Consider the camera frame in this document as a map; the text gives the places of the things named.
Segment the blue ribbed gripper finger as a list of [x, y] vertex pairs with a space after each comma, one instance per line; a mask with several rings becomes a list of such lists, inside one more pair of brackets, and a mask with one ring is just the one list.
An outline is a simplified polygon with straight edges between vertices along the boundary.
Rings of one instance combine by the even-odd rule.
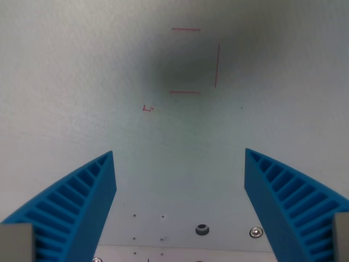
[[111, 151], [26, 202], [2, 224], [31, 224], [35, 261], [92, 261], [117, 191]]
[[348, 199], [249, 148], [244, 188], [277, 261], [335, 260], [332, 221], [348, 211]]

